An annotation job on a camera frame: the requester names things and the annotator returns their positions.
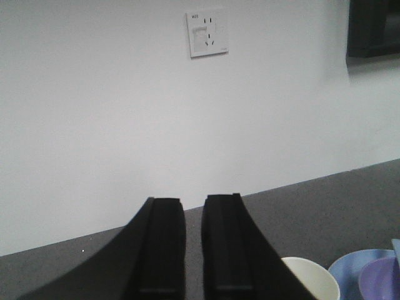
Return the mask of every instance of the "gray countertop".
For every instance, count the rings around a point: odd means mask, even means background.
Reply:
[[[243,200],[282,257],[300,256],[327,268],[349,252],[391,249],[391,239],[400,238],[400,159],[244,196]],[[186,299],[204,299],[201,213],[201,207],[185,212]],[[120,230],[0,257],[0,299],[16,299],[67,273]]]

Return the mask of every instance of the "white bowl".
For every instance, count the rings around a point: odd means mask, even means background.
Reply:
[[[301,257],[284,257],[282,260],[315,298],[318,300],[340,299],[338,283],[322,266]]]

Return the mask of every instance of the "wall socket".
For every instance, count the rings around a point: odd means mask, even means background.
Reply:
[[[226,10],[207,9],[186,13],[192,58],[228,52]]]

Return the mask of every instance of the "purple bowl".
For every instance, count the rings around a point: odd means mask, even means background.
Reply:
[[[377,259],[360,273],[358,285],[364,300],[400,300],[400,268],[395,257]]]

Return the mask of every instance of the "blue plate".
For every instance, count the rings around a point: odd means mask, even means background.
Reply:
[[[393,244],[394,252],[396,253],[396,256],[397,256],[397,262],[399,263],[399,267],[400,267],[400,239],[392,239],[392,244]]]
[[[361,269],[379,258],[393,258],[393,250],[368,249],[340,257],[328,269],[340,287],[340,300],[363,300],[358,287]]]

